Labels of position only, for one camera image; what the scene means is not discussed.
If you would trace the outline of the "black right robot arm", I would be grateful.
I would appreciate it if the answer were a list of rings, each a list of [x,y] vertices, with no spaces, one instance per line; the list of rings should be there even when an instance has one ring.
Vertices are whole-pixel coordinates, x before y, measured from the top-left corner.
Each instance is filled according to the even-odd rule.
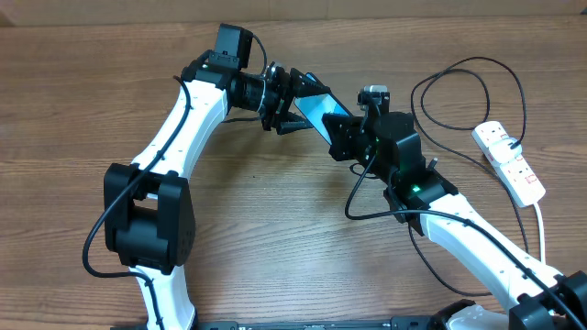
[[[426,162],[411,115],[364,118],[326,114],[335,160],[357,160],[387,185],[386,215],[442,246],[500,303],[511,329],[583,329],[586,275],[565,276],[485,221],[458,189]]]

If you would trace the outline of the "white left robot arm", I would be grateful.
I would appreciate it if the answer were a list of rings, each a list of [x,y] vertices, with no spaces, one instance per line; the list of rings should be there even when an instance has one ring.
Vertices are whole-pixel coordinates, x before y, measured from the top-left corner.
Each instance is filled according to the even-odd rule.
[[[243,27],[220,25],[214,48],[176,76],[180,92],[155,138],[130,164],[113,163],[105,173],[105,210],[83,244],[83,267],[96,278],[136,279],[148,310],[145,329],[197,327],[183,269],[195,239],[189,180],[230,109],[253,111],[264,129],[284,135],[311,127],[290,113],[294,99],[330,91],[275,63],[247,73],[257,41]]]

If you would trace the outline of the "Samsung Galaxy smartphone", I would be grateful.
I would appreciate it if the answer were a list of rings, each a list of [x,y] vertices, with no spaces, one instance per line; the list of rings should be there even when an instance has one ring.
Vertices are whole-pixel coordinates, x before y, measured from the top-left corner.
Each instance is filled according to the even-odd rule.
[[[353,114],[331,92],[299,97],[294,104],[329,145],[345,142],[347,117]]]

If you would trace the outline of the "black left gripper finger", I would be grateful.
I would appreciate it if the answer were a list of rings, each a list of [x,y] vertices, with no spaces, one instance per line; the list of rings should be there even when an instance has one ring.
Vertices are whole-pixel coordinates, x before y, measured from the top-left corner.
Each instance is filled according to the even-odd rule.
[[[278,135],[286,135],[293,133],[294,131],[311,129],[314,126],[304,117],[297,114],[288,114],[283,120],[281,120],[276,126],[276,132]]]
[[[329,87],[303,75],[295,68],[290,69],[290,89],[293,97],[309,97],[330,93]]]

